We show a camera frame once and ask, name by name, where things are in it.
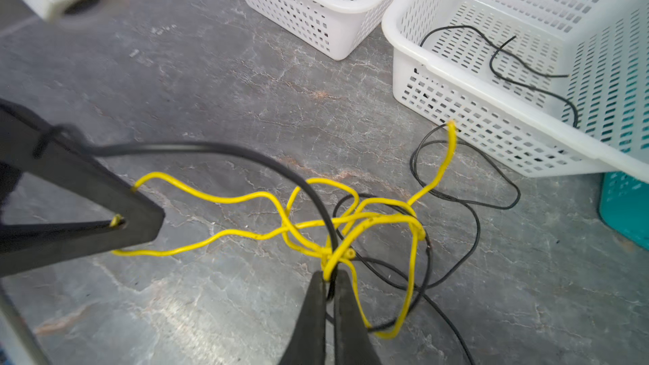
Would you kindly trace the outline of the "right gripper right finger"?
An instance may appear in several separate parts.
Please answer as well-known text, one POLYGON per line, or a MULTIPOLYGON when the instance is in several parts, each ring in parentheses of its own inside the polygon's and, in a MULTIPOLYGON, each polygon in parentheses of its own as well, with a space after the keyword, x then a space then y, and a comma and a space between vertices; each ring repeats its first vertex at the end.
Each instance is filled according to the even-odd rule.
POLYGON ((344 270, 336 277, 334 338, 336 365, 381 363, 361 317, 350 275, 344 270))

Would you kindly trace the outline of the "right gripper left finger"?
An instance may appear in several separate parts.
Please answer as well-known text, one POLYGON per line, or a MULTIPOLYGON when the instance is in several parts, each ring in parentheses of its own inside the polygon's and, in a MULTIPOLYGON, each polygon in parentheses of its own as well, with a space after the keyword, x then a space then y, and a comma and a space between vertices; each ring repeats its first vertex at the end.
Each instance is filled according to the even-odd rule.
POLYGON ((326 362, 326 283, 321 271, 309 282, 292 337, 280 365, 323 365, 326 362))

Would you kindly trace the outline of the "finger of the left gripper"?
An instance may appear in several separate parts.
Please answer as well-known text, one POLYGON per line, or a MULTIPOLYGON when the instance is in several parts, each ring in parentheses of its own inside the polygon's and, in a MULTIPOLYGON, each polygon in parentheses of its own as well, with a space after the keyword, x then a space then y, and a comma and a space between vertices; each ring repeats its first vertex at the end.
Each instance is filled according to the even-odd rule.
POLYGON ((1 276, 152 240, 152 225, 121 221, 1 226, 1 276))
POLYGON ((117 243, 143 243, 157 237, 161 207, 130 191, 126 182, 63 137, 56 127, 25 106, 1 101, 1 162, 88 199, 120 215, 111 221, 3 225, 3 242, 55 242, 115 236, 117 243))

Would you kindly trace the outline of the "teal plastic basket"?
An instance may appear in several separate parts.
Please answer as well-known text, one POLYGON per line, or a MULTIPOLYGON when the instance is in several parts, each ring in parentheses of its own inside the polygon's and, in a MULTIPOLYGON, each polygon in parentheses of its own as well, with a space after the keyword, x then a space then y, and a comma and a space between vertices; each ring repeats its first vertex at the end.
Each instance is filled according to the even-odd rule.
POLYGON ((648 250, 648 184, 623 172, 606 173, 598 213, 607 226, 648 250))

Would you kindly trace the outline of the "middle white plastic basket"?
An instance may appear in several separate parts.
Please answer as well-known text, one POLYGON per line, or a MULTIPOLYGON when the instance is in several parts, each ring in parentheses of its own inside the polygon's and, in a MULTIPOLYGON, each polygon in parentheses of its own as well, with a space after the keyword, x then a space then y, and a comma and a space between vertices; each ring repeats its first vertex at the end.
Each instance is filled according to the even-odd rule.
POLYGON ((393 95, 526 177, 648 179, 648 0, 394 0, 393 95))

